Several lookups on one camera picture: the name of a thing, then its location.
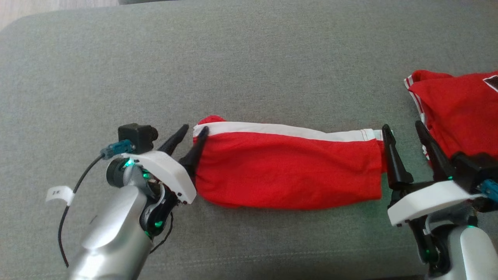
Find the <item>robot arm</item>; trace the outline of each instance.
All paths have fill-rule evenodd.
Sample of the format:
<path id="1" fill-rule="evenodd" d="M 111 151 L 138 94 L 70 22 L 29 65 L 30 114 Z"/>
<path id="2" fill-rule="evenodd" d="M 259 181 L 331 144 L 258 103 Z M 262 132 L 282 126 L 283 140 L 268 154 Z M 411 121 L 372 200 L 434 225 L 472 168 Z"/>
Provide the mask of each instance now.
<path id="1" fill-rule="evenodd" d="M 193 179 L 208 129 L 177 162 L 171 154 L 188 126 L 184 125 L 158 150 L 151 150 L 157 136 L 150 128 L 136 124 L 120 127 L 120 141 L 129 140 L 133 152 L 122 153 L 109 164 L 108 183 L 119 190 L 90 223 L 69 265 L 68 279 L 137 279 L 151 253 L 153 239 L 162 233 L 168 216 L 172 226 L 173 207 L 191 204 L 195 199 Z"/>
<path id="2" fill-rule="evenodd" d="M 426 279 L 498 279 L 498 255 L 476 217 L 477 211 L 498 210 L 498 161 L 488 154 L 463 153 L 450 160 L 422 122 L 416 129 L 433 167 L 430 182 L 413 183 L 389 126 L 382 128 L 391 224 L 412 230 L 419 257 L 429 265 Z"/>

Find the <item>red fabric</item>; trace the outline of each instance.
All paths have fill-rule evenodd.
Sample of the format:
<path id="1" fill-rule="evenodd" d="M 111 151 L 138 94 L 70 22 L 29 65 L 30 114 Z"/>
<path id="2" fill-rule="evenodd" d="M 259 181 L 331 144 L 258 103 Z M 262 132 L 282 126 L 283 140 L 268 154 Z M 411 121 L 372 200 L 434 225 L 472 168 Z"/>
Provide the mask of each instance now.
<path id="1" fill-rule="evenodd" d="M 498 85 L 483 81 L 494 75 L 498 71 L 453 77 L 418 70 L 411 75 L 408 90 L 420 97 L 426 126 L 448 157 L 463 151 L 498 158 Z"/>
<path id="2" fill-rule="evenodd" d="M 220 121 L 200 123 L 209 120 Z M 380 199 L 381 143 L 217 134 L 206 141 L 196 187 L 206 200 L 226 207 L 322 209 Z"/>

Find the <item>white cable label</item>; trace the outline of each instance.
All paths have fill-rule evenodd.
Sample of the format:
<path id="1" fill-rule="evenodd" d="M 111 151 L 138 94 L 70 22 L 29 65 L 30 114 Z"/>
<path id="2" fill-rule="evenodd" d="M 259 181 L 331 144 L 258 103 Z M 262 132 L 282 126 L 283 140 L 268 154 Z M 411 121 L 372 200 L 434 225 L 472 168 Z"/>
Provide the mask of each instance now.
<path id="1" fill-rule="evenodd" d="M 71 201 L 73 201 L 73 197 L 73 190 L 68 186 L 51 187 L 47 191 L 47 198 L 45 199 L 45 202 L 58 198 L 65 200 L 67 202 L 67 206 L 70 206 Z"/>

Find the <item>black cable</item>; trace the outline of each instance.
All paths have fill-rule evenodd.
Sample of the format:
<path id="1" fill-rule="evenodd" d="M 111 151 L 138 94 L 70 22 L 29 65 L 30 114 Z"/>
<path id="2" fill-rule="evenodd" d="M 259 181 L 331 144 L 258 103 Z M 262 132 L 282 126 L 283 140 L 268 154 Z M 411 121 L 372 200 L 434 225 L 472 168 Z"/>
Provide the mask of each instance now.
<path id="1" fill-rule="evenodd" d="M 94 161 L 92 161 L 92 163 L 90 163 L 90 165 L 88 165 L 87 169 L 85 169 L 85 172 L 83 172 L 83 174 L 81 174 L 80 179 L 78 180 L 78 182 L 76 183 L 76 186 L 74 187 L 74 190 L 73 190 L 74 194 L 76 194 L 76 192 L 78 191 L 78 188 L 80 187 L 81 182 L 83 182 L 83 179 L 85 179 L 85 176 L 88 174 L 90 169 L 92 169 L 92 167 L 94 167 L 94 165 L 97 164 L 97 162 L 99 162 L 99 160 L 101 160 L 102 158 L 104 158 L 104 154 L 99 155 Z M 64 264 L 66 265 L 67 268 L 69 267 L 69 263 L 67 261 L 66 254 L 64 253 L 64 248 L 62 247 L 62 226 L 64 225 L 64 220 L 66 219 L 66 215 L 67 215 L 68 210 L 69 210 L 69 205 L 66 206 L 64 213 L 62 213 L 61 222 L 59 223 L 59 232 L 57 234 L 57 241 L 59 241 L 59 249 L 61 251 L 61 255 L 62 255 L 62 259 L 64 260 Z"/>
<path id="2" fill-rule="evenodd" d="M 171 217 L 171 220 L 170 220 L 170 223 L 169 223 L 169 230 L 168 230 L 168 233 L 166 234 L 166 236 L 164 237 L 164 239 L 159 242 L 159 244 L 156 245 L 156 247 L 154 247 L 154 249 L 152 249 L 149 253 L 152 254 L 154 253 L 155 250 L 157 250 L 157 248 L 159 248 L 159 246 L 163 245 L 164 242 L 166 242 L 166 239 L 168 239 L 168 236 L 171 234 L 171 231 L 173 230 L 173 212 L 169 212 L 169 216 Z"/>

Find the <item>red garment with white stripe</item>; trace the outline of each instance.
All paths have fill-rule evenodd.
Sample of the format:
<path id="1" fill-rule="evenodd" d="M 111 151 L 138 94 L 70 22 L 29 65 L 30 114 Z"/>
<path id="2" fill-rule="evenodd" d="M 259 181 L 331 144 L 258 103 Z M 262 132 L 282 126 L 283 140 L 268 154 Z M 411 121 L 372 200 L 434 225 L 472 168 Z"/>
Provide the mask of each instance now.
<path id="1" fill-rule="evenodd" d="M 371 129 L 324 133 L 210 116 L 196 188 L 227 207 L 322 209 L 380 199 L 383 144 Z"/>
<path id="2" fill-rule="evenodd" d="M 453 77 L 418 70 L 404 82 L 448 157 L 463 151 L 498 158 L 498 71 Z"/>

